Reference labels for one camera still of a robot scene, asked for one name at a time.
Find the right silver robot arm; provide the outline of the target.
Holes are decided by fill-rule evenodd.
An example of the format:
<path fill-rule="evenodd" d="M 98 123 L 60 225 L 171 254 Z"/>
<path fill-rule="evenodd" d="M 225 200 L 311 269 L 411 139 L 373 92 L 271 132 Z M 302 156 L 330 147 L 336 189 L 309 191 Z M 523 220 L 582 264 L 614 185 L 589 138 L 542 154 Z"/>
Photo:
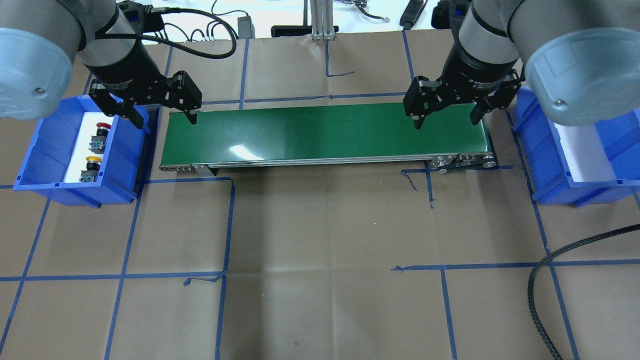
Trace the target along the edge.
<path fill-rule="evenodd" d="M 421 129 L 446 107 L 474 104 L 473 125 L 522 84 L 548 119 L 587 126 L 639 107 L 637 0 L 441 0 L 432 27 L 454 38 L 438 79 L 416 76 L 404 112 Z"/>

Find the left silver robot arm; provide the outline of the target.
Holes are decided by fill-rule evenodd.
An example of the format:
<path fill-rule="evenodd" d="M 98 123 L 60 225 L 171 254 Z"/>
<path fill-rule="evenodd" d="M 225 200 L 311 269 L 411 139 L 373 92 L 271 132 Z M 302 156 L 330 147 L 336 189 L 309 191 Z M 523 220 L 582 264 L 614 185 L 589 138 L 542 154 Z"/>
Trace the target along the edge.
<path fill-rule="evenodd" d="M 124 0 L 3 0 L 0 3 L 2 118 L 50 116 L 79 59 L 94 76 L 89 97 L 108 117 L 141 129 L 136 105 L 162 105 L 194 125 L 202 92 L 185 71 L 160 73 L 142 43 L 162 29 L 163 8 Z"/>

